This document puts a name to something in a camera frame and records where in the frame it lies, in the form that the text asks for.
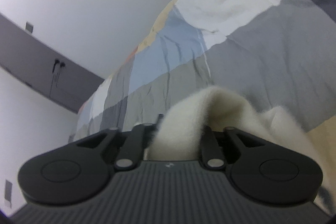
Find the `ribbed gray surface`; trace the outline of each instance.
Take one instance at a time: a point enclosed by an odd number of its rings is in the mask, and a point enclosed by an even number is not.
[[[238,194],[220,172],[197,161],[144,162],[133,171],[117,173],[93,199],[63,208],[28,204],[12,220],[17,224],[312,224],[328,216],[314,204],[274,208]]]

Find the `white fluffy cloth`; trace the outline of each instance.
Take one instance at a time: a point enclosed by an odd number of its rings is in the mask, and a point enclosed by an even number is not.
[[[233,126],[312,158],[323,171],[322,186],[330,189],[322,159],[284,108],[278,106],[257,113],[245,98],[216,86],[191,95],[167,112],[147,151],[147,158],[196,160],[204,125],[213,131]],[[319,197],[315,202],[328,212]]]

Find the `bed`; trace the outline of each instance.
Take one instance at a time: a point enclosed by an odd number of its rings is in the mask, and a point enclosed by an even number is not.
[[[81,107],[70,139],[153,123],[191,93],[218,85],[258,111],[287,108],[336,181],[335,42],[336,0],[172,0]]]

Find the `beige fabric patch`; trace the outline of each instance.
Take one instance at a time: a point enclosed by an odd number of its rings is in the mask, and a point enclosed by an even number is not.
[[[144,48],[150,46],[153,41],[155,40],[156,34],[163,28],[163,26],[166,23],[168,13],[171,11],[173,6],[177,0],[172,0],[168,3],[168,5],[162,10],[160,15],[155,20],[153,27],[151,28],[151,31],[149,32],[148,36],[139,44],[138,50],[136,51],[136,54],[141,52]]]
[[[309,131],[307,135],[320,156],[325,160],[332,195],[336,203],[336,116]]]

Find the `black circular pad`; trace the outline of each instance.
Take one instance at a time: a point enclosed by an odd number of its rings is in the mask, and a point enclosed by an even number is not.
[[[270,180],[288,181],[297,176],[299,168],[288,160],[267,160],[260,165],[260,172]]]
[[[234,185],[247,196],[273,205],[313,201],[322,183],[312,159],[277,145],[248,148],[231,167]]]
[[[71,160],[57,160],[47,164],[41,172],[51,182],[67,182],[78,177],[81,167]]]
[[[25,198],[64,206],[82,202],[100,192],[110,173],[94,149],[62,147],[26,162],[18,174]]]

